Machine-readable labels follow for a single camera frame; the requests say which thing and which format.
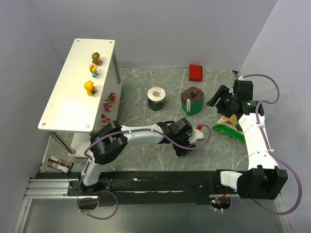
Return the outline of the olive round toy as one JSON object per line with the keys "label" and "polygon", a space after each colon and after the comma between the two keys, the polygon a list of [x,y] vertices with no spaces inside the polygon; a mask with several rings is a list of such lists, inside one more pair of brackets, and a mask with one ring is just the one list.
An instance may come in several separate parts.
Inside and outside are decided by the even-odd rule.
{"label": "olive round toy", "polygon": [[100,54],[98,52],[94,52],[91,57],[93,64],[97,66],[101,66],[103,64],[103,61],[100,59]]}

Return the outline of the strawberry cake toy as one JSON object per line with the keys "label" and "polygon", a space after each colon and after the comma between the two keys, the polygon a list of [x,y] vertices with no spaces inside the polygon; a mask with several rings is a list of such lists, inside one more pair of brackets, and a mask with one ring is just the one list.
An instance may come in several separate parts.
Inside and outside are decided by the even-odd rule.
{"label": "strawberry cake toy", "polygon": [[103,126],[109,124],[110,122],[111,122],[111,118],[109,118],[109,117],[108,117],[107,115],[105,115],[105,114],[102,114],[102,115],[101,115],[101,124],[102,124]]}

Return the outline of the yellow duck toy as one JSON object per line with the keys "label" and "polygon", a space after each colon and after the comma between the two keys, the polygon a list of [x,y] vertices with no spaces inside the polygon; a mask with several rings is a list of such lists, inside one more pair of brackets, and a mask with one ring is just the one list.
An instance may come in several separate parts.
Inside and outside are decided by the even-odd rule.
{"label": "yellow duck toy", "polygon": [[96,93],[96,87],[93,81],[87,81],[84,84],[84,88],[89,96],[93,96]]}

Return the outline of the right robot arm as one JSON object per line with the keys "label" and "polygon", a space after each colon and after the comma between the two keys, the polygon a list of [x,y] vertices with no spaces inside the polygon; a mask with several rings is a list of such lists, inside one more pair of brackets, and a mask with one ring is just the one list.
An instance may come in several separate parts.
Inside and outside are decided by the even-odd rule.
{"label": "right robot arm", "polygon": [[253,83],[235,80],[232,90],[221,85],[207,105],[216,107],[225,117],[237,117],[248,153],[248,171],[219,169],[216,171],[217,182],[237,191],[243,199],[274,200],[288,174],[270,155],[264,110],[259,101],[253,100]]}

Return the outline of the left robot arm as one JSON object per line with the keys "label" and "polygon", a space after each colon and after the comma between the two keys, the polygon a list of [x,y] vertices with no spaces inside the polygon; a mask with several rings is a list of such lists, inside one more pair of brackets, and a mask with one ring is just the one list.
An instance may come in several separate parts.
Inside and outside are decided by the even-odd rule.
{"label": "left robot arm", "polygon": [[186,118],[143,127],[122,126],[112,121],[91,135],[90,146],[85,151],[88,161],[81,172],[78,192],[85,193],[89,186],[95,185],[104,165],[113,162],[127,145],[171,143],[176,155],[180,157],[194,149],[195,142],[203,137],[203,133],[193,128]]}

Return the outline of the pink donut toy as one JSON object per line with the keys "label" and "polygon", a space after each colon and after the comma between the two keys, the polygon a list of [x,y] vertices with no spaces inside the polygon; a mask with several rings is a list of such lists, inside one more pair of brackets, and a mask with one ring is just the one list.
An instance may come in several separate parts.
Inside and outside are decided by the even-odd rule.
{"label": "pink donut toy", "polygon": [[116,101],[117,101],[117,93],[115,92],[111,92],[109,95],[108,95],[108,98],[107,100],[111,103],[111,104],[114,104]]}

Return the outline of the yellow bee toy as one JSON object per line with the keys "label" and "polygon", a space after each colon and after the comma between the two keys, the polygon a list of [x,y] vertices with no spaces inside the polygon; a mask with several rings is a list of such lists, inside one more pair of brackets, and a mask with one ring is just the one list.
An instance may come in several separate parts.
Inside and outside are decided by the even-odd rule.
{"label": "yellow bee toy", "polygon": [[94,64],[89,65],[89,71],[91,72],[93,78],[98,77],[97,67]]}

